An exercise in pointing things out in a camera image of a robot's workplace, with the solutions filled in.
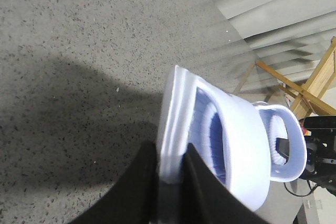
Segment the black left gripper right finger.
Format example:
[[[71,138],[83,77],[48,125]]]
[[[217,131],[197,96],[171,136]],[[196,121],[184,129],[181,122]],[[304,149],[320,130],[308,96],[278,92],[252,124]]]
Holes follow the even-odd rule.
[[[266,223],[212,174],[194,145],[183,156],[181,223]]]

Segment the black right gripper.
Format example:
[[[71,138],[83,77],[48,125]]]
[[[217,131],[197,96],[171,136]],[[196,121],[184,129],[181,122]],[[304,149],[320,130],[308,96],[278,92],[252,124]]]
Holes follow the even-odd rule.
[[[310,180],[335,195],[335,116],[309,116],[299,120],[307,148],[307,162],[300,179]],[[289,140],[276,138],[276,151],[286,162]]]

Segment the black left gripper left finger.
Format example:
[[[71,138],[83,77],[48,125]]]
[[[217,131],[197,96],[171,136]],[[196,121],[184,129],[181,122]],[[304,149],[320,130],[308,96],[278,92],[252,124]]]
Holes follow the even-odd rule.
[[[71,223],[149,223],[156,194],[156,148],[142,142],[115,185]]]

